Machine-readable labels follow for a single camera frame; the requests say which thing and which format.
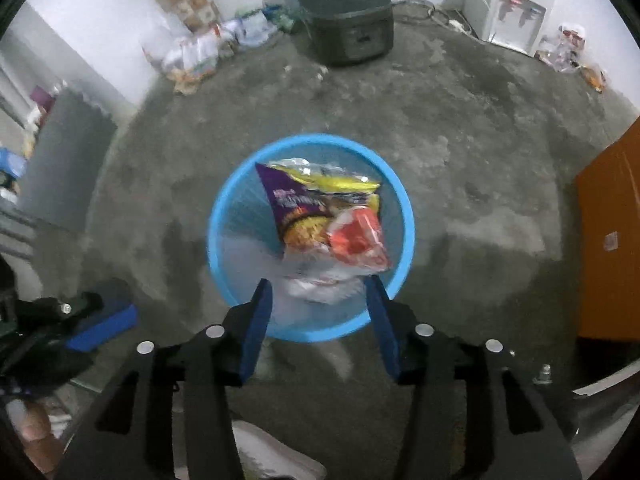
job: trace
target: white sticker on box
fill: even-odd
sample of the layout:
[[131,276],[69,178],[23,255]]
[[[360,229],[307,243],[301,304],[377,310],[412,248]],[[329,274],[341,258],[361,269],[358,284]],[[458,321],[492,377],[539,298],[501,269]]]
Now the white sticker on box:
[[613,231],[604,237],[604,250],[615,251],[618,248],[618,231]]

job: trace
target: gray floor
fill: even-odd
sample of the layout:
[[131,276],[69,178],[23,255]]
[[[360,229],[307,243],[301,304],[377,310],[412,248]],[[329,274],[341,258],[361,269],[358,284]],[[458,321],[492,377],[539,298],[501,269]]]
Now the gray floor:
[[[265,143],[331,132],[376,150],[412,200],[417,247],[399,299],[446,333],[498,338],[530,373],[551,363],[577,385],[572,183],[635,119],[628,103],[434,23],[396,25],[388,56],[327,73],[299,50],[282,38],[238,56],[190,97],[158,83],[114,141],[86,237],[42,235],[46,292],[117,276],[142,310],[141,327],[111,342],[87,380],[108,380],[140,338],[168,344],[222,319],[206,261],[218,189]],[[257,377],[230,392],[238,415],[338,479],[390,477],[408,403],[370,328],[324,344],[269,341]]]

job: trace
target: blue rim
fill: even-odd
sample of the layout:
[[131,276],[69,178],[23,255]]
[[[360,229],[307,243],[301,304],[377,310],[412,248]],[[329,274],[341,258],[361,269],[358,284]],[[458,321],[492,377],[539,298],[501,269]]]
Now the blue rim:
[[[414,212],[411,208],[411,202],[407,195],[404,186],[400,182],[400,179],[391,169],[391,167],[380,157],[376,152],[366,148],[365,146],[354,142],[353,140],[345,139],[343,137],[329,135],[329,134],[302,134],[291,137],[285,137],[284,139],[277,140],[271,144],[267,144],[249,158],[247,158],[238,168],[231,174],[224,186],[220,189],[216,201],[214,202],[213,209],[211,211],[211,218],[209,221],[209,237],[207,239],[207,254],[209,256],[209,268],[213,274],[213,278],[220,290],[220,294],[224,300],[231,306],[238,304],[238,300],[226,286],[224,279],[224,272],[220,268],[218,261],[218,251],[216,249],[215,240],[218,240],[218,234],[222,226],[222,219],[224,212],[226,211],[227,203],[232,196],[232,190],[236,187],[239,180],[254,168],[256,162],[262,162],[273,158],[276,152],[279,152],[285,148],[295,148],[304,144],[330,144],[332,146],[338,146],[357,153],[384,175],[385,179],[391,184],[394,193],[398,197],[400,203],[400,211],[402,213],[402,224],[404,225],[404,237],[402,239],[402,253],[400,254],[400,260],[396,266],[395,273],[391,278],[391,281],[385,286],[386,293],[389,298],[394,298],[400,291],[404,280],[409,274],[412,259],[414,258],[415,247],[415,222]],[[320,330],[267,330],[267,334],[276,337],[278,339],[286,339],[288,341],[295,342],[317,342],[327,341],[330,339],[337,339],[341,336],[355,332],[361,329],[370,321],[369,311],[364,310],[352,319],[340,323],[335,326],[323,328]]]

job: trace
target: black plastic tub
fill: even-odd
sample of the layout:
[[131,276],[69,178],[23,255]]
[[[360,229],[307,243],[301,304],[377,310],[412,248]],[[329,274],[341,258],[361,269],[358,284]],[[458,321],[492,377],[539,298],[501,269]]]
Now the black plastic tub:
[[351,64],[382,56],[394,46],[391,0],[298,0],[322,62]]

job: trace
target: brown box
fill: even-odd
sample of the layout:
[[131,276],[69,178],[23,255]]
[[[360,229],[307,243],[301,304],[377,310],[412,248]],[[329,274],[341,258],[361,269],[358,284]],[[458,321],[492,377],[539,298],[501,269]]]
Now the brown box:
[[640,340],[640,119],[577,177],[582,210],[578,335]]

